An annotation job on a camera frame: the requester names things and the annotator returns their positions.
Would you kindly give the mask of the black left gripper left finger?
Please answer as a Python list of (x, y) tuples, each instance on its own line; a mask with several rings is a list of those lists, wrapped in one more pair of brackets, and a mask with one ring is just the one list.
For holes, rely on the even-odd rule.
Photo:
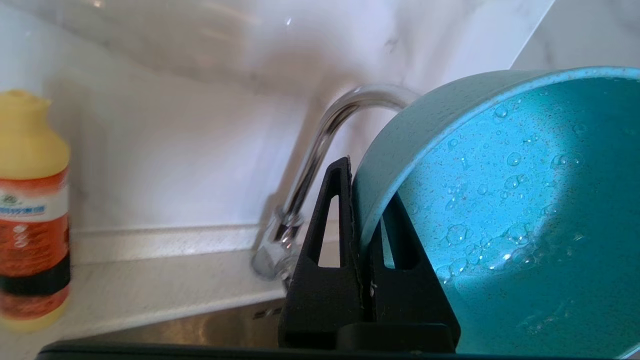
[[(319, 265), (332, 199), (338, 200), (339, 266)], [(332, 162), (324, 175), (278, 325), (278, 346), (355, 350), (364, 324), (359, 233), (352, 203), (351, 161)]]

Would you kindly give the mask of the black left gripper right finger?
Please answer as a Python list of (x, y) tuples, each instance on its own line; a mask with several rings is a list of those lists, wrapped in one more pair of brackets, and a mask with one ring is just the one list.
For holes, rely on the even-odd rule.
[(461, 326), (398, 194), (382, 212), (364, 259), (374, 286), (375, 337), (393, 350), (454, 354)]

